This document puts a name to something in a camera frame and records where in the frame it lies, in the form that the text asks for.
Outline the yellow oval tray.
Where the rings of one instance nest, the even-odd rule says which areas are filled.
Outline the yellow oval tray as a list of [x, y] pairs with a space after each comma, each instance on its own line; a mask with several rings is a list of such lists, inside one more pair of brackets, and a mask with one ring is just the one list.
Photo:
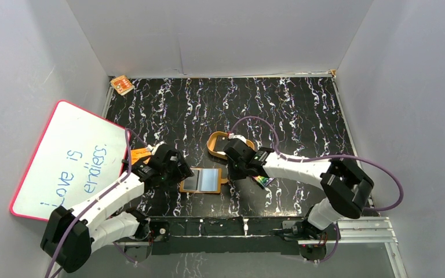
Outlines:
[[238, 139], [241, 142], [244, 142], [247, 145], [247, 149], [251, 148], [254, 152], [256, 151], [256, 147], [254, 143], [248, 139], [246, 139], [242, 135], [237, 135], [232, 132], [223, 132], [223, 131], [215, 131], [209, 137], [207, 142], [207, 149], [209, 154], [215, 156], [220, 159], [228, 160], [236, 158], [236, 151], [230, 151], [229, 156], [227, 156], [224, 151], [227, 148], [228, 141], [230, 139]]

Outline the orange leather card holder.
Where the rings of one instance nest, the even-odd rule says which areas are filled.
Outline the orange leather card holder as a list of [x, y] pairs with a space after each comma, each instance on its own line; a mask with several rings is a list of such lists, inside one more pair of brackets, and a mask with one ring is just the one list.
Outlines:
[[221, 186], [228, 183], [227, 178], [222, 178], [222, 169], [218, 168], [191, 168], [200, 170], [198, 190], [195, 192], [187, 192], [183, 190], [184, 180], [180, 182], [180, 192], [183, 193], [209, 193], [219, 194]]

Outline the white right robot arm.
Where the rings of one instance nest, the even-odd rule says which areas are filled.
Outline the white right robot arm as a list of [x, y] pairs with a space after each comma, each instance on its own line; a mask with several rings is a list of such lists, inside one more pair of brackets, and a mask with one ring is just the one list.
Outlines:
[[304, 219], [304, 235], [311, 240], [319, 239], [338, 220], [358, 219], [374, 187], [373, 180], [351, 158], [283, 158], [272, 148], [255, 151], [243, 136], [234, 134], [228, 136], [223, 152], [232, 180], [285, 178], [322, 189], [325, 198]]

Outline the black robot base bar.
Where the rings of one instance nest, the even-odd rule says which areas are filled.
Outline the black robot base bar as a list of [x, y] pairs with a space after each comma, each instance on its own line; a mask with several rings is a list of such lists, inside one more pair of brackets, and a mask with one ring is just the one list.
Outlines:
[[311, 228], [301, 217], [152, 217], [142, 239], [117, 241], [123, 251], [180, 253], [277, 253], [308, 261], [328, 259], [341, 238], [336, 224]]

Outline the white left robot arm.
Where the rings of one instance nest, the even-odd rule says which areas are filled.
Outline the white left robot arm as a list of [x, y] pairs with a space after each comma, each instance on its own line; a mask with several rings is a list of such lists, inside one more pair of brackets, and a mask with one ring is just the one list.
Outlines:
[[126, 237], [153, 240], [150, 217], [126, 203], [140, 197], [147, 187], [178, 184], [194, 176], [182, 153], [164, 142], [148, 146], [150, 154], [133, 162], [111, 185], [70, 208], [58, 206], [49, 217], [40, 247], [51, 264], [72, 273], [82, 267], [98, 249]]

